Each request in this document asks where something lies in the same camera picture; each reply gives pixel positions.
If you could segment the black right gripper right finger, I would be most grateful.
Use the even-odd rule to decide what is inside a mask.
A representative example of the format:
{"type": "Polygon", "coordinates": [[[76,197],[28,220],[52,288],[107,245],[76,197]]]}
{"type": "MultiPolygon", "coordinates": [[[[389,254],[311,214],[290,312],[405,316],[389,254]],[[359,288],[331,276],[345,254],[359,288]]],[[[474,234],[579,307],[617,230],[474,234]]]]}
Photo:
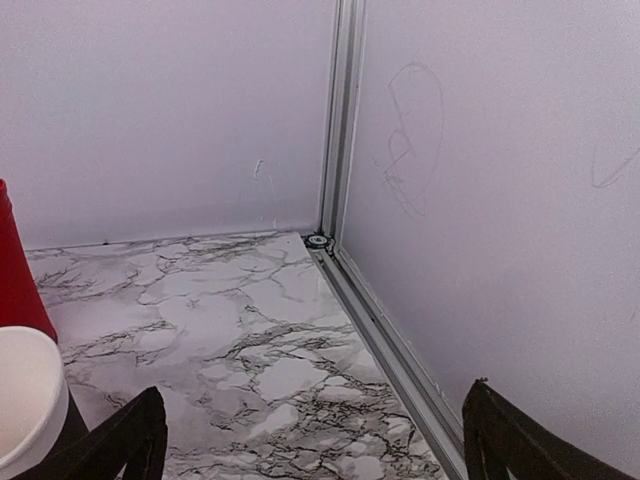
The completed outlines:
{"type": "Polygon", "coordinates": [[[470,479],[628,479],[630,476],[554,435],[477,380],[462,408],[470,479]]]}

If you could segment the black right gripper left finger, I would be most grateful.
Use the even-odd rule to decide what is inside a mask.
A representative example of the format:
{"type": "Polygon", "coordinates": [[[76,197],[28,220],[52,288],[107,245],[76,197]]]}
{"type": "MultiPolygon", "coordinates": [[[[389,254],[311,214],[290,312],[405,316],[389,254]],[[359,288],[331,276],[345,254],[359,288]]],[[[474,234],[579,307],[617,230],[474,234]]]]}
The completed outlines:
{"type": "Polygon", "coordinates": [[[18,479],[160,479],[168,442],[166,411],[155,387],[18,479]]]}

